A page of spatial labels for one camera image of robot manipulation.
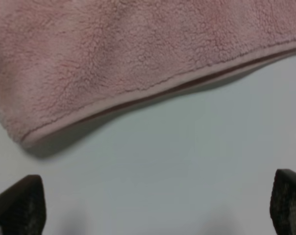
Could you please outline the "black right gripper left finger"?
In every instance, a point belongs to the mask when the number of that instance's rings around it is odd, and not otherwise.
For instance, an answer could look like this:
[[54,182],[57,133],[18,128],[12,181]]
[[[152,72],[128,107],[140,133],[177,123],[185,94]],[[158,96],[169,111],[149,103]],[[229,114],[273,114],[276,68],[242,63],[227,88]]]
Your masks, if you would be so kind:
[[27,175],[0,194],[0,235],[41,235],[45,223],[41,176]]

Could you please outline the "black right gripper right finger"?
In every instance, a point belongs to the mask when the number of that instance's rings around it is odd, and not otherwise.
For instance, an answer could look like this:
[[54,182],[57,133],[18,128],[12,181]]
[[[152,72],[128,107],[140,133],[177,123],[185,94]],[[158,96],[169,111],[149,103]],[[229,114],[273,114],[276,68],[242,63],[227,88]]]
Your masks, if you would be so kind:
[[278,235],[296,235],[296,172],[290,169],[275,173],[270,217]]

